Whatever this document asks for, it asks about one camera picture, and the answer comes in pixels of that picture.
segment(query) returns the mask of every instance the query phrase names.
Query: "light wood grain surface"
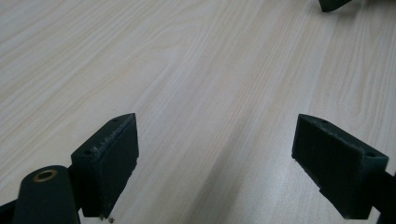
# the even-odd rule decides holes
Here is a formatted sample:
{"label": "light wood grain surface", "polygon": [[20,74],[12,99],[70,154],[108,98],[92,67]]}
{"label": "light wood grain surface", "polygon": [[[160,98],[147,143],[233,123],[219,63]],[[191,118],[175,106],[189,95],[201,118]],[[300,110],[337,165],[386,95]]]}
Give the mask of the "light wood grain surface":
{"label": "light wood grain surface", "polygon": [[299,113],[321,117],[394,174],[395,111],[394,0],[0,1],[0,204],[135,112],[114,223],[376,223],[343,220],[292,140]]}

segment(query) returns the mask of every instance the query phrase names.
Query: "black object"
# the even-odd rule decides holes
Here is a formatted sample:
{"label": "black object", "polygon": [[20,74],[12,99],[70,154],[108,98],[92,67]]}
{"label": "black object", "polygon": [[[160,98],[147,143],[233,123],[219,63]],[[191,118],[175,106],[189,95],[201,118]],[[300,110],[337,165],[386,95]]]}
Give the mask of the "black object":
{"label": "black object", "polygon": [[322,11],[331,12],[350,1],[351,0],[319,0],[319,3]]}
{"label": "black object", "polygon": [[329,121],[299,115],[291,155],[344,218],[366,219],[372,206],[378,223],[396,223],[396,177],[389,158]]}
{"label": "black object", "polygon": [[68,169],[26,176],[18,200],[0,207],[0,223],[79,223],[79,208],[85,217],[108,217],[138,156],[135,115],[112,119],[72,154]]}

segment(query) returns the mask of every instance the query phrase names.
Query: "wooden table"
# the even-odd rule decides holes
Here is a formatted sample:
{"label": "wooden table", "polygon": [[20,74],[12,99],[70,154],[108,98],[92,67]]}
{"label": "wooden table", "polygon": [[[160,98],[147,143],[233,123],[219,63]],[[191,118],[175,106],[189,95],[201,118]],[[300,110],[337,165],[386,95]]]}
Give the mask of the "wooden table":
{"label": "wooden table", "polygon": [[114,223],[376,223],[343,220],[291,146],[299,113],[321,117],[394,174],[395,111],[394,0],[0,2],[0,204],[135,112]]}

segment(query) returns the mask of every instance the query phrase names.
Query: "clamp jaw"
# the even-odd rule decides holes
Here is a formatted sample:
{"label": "clamp jaw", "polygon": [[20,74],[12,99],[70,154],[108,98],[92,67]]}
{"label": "clamp jaw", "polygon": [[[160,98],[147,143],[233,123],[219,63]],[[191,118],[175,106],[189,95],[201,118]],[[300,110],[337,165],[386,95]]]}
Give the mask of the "clamp jaw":
{"label": "clamp jaw", "polygon": [[367,219],[374,206],[378,223],[396,223],[396,177],[389,158],[324,119],[299,115],[291,156],[347,219]]}
{"label": "clamp jaw", "polygon": [[342,7],[351,0],[319,0],[323,12],[331,12]]}
{"label": "clamp jaw", "polygon": [[0,207],[0,223],[80,223],[111,213],[139,157],[135,114],[110,120],[72,155],[69,168],[38,169],[21,182],[18,199]]}

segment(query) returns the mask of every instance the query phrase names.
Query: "black rubber pad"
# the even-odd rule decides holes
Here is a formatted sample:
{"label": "black rubber pad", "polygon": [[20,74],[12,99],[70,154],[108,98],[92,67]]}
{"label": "black rubber pad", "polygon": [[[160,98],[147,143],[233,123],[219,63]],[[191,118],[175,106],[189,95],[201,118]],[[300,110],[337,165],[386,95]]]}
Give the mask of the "black rubber pad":
{"label": "black rubber pad", "polygon": [[139,156],[134,114],[112,119],[71,156],[85,217],[108,217]]}
{"label": "black rubber pad", "polygon": [[331,12],[350,2],[350,0],[319,0],[320,7],[324,12]]}
{"label": "black rubber pad", "polygon": [[324,119],[299,115],[291,156],[344,218],[370,215],[386,155]]}

